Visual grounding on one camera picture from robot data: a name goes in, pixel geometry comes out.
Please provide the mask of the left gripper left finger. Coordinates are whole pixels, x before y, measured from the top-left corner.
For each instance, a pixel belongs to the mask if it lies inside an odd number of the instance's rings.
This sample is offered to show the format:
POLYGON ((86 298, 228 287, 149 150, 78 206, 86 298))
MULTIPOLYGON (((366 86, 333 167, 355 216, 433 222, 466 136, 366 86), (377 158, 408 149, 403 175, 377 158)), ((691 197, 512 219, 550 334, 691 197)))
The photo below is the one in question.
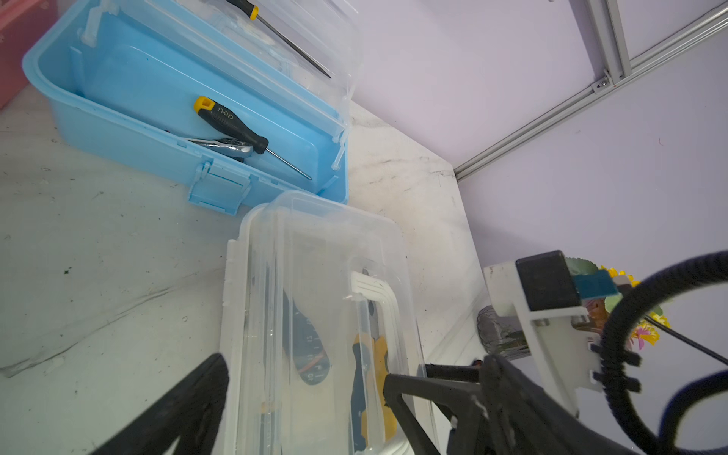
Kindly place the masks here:
POLYGON ((123 430, 97 454, 210 454, 220 428, 229 386, 225 358, 213 354, 123 430))

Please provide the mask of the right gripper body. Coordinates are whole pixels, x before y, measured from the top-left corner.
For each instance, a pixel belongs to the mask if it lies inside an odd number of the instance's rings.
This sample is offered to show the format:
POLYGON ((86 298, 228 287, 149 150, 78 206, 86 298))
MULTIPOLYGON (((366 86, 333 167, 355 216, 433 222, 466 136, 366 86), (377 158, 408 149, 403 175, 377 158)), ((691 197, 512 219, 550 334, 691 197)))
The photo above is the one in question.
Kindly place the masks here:
POLYGON ((606 350, 584 301, 631 284, 559 250, 483 271, 494 311, 516 318, 540 374, 534 384, 500 352, 478 366, 428 364, 423 397, 449 419, 450 454, 627 454, 578 421, 576 391, 600 391, 606 350))

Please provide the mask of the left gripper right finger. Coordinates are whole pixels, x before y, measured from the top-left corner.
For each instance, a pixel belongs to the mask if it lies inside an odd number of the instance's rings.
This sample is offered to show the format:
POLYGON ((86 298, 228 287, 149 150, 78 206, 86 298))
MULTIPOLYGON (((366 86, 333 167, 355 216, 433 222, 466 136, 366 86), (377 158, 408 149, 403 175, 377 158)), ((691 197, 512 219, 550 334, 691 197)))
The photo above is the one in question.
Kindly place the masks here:
POLYGON ((415 454, 440 454, 434 411, 450 424, 445 454, 483 453, 482 390, 476 372, 387 376, 383 394, 415 454))

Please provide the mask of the white clear toolbox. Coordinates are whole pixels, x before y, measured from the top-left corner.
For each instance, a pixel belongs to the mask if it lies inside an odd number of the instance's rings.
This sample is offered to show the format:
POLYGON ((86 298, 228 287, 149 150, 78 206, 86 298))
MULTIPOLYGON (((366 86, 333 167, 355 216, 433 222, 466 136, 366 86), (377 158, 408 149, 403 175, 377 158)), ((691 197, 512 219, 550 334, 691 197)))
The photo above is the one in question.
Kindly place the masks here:
MULTIPOLYGON (((220 350, 229 388, 217 454, 354 454, 350 400, 360 306, 378 304, 389 375, 422 375, 424 356, 400 228, 390 219, 288 191, 251 210, 227 245, 220 350), (282 346, 286 293, 331 362, 308 386, 282 346)), ((410 454, 394 438, 358 454, 410 454)))

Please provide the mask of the blue toolbox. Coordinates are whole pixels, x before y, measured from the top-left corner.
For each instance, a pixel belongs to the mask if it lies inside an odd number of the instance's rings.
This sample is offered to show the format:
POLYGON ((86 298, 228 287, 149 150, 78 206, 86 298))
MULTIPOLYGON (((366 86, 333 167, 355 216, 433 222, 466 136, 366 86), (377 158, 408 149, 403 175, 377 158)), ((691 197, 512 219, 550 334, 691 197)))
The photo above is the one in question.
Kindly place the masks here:
POLYGON ((329 80, 227 1, 78 1, 22 67, 64 141, 184 185, 191 203, 236 214, 290 190, 346 203, 350 106, 361 68, 348 1, 261 1, 271 25, 329 80), (242 161, 182 138, 229 138, 193 105, 207 97, 269 141, 242 161))

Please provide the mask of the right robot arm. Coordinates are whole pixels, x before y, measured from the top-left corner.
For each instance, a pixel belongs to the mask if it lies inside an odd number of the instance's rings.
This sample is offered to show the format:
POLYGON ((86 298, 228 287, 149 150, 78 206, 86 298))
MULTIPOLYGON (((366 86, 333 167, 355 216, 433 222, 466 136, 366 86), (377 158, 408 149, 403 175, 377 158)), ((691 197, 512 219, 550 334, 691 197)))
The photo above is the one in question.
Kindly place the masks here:
MULTIPOLYGON (((508 287, 492 277, 490 267, 470 268, 464 276, 450 265, 441 269, 446 276, 430 278, 435 291, 422 295, 426 301, 417 305, 418 321, 426 358, 456 362, 458 356, 444 354, 439 345, 449 341, 447 334, 464 313, 479 312, 484 306, 499 309, 509 305, 512 296, 508 287)), ((623 364, 609 371, 611 377, 638 379, 642 391, 617 394, 615 390, 605 391, 599 383, 591 384, 588 390, 566 389, 585 423, 626 443, 634 434, 631 426, 607 420, 607 414, 614 413, 619 404, 632 405, 641 434, 656 434, 658 413, 669 394, 687 381, 726 370, 725 364, 686 347, 665 328, 672 326, 726 356, 727 306, 709 303, 709 298, 727 294, 727 251, 700 255, 637 278, 632 284, 636 290, 631 296, 604 298, 606 317, 595 318, 593 327, 601 339, 610 343, 621 340, 628 350, 642 355, 640 367, 623 364)))

